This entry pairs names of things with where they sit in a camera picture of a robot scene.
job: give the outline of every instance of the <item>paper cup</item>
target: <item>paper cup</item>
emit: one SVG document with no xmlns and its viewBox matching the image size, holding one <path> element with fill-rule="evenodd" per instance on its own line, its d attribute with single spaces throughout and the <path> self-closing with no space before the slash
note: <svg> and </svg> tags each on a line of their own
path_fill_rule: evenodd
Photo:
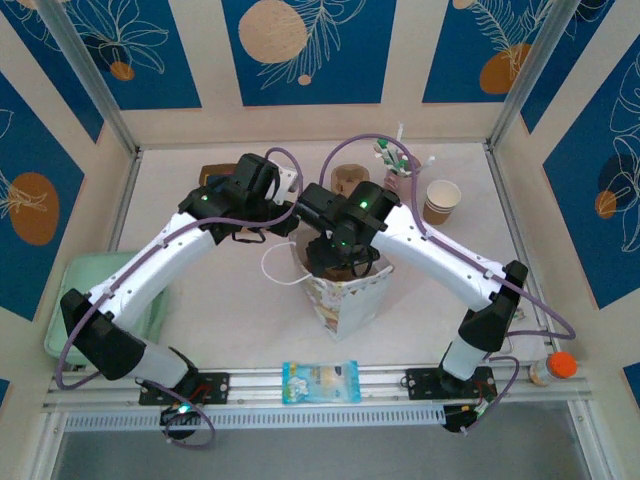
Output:
<svg viewBox="0 0 640 480">
<path fill-rule="evenodd" d="M 462 193 L 455 183 L 448 180 L 431 182 L 427 187 L 427 199 L 422 210 L 425 222 L 442 225 L 461 199 Z"/>
</svg>

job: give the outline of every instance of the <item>gray floor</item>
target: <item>gray floor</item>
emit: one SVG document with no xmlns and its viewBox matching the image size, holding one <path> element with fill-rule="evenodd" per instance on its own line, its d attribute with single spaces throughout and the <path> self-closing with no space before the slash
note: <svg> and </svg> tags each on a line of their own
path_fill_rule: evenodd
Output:
<svg viewBox="0 0 640 480">
<path fill-rule="evenodd" d="M 183 451 L 159 432 L 65 434 L 53 479 L 586 479 L 566 408 L 502 405 L 469 437 L 441 427 L 219 431 Z"/>
</svg>

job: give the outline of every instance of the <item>green tray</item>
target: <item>green tray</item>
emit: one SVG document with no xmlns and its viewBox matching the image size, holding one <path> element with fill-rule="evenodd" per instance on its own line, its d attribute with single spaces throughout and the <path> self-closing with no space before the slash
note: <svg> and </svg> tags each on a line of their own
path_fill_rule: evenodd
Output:
<svg viewBox="0 0 640 480">
<path fill-rule="evenodd" d="M 60 309 L 62 295 L 71 288 L 76 288 L 83 293 L 88 292 L 95 285 L 103 282 L 105 278 L 125 266 L 135 254 L 135 252 L 96 253 L 81 255 L 71 261 L 62 277 L 62 285 L 49 322 L 47 336 L 44 339 L 44 349 L 49 355 L 60 358 L 64 344 L 69 338 Z M 167 289 L 164 289 L 138 318 L 130 333 L 136 337 L 156 343 L 160 337 L 160 330 L 167 313 L 168 304 L 169 294 Z M 66 363 L 84 366 L 90 362 L 76 347 L 71 347 Z"/>
</svg>

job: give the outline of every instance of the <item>floral wall pattern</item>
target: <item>floral wall pattern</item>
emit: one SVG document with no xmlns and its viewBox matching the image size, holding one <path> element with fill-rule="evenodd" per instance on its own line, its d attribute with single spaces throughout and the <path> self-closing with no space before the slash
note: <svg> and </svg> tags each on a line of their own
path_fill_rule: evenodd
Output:
<svg viewBox="0 0 640 480">
<path fill-rule="evenodd" d="M 223 0 L 244 106 L 379 103 L 395 0 Z"/>
<path fill-rule="evenodd" d="M 0 307 L 33 320 L 83 178 L 0 74 Z"/>
<path fill-rule="evenodd" d="M 553 0 L 451 0 L 424 103 L 501 102 Z"/>
<path fill-rule="evenodd" d="M 544 169 L 598 306 L 640 287 L 640 37 Z"/>
<path fill-rule="evenodd" d="M 522 107 L 522 119 L 529 132 L 536 128 L 614 3 L 615 0 L 582 0 L 578 5 L 564 35 Z"/>
<path fill-rule="evenodd" d="M 201 107 L 168 0 L 67 0 L 62 5 L 121 109 Z M 63 97 L 73 109 L 74 95 L 83 95 L 80 84 L 58 79 L 56 71 L 70 67 L 33 4 L 2 0 L 0 8 L 56 88 L 71 92 Z"/>
</svg>

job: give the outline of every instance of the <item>small bottle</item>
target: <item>small bottle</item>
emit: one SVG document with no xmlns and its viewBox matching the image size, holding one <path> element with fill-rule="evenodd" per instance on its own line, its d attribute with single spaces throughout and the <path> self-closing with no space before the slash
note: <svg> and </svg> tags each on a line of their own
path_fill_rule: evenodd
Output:
<svg viewBox="0 0 640 480">
<path fill-rule="evenodd" d="M 578 364 L 573 355 L 567 352 L 556 352 L 531 365 L 529 378 L 539 387 L 546 387 L 554 380 L 574 376 L 577 371 Z"/>
</svg>

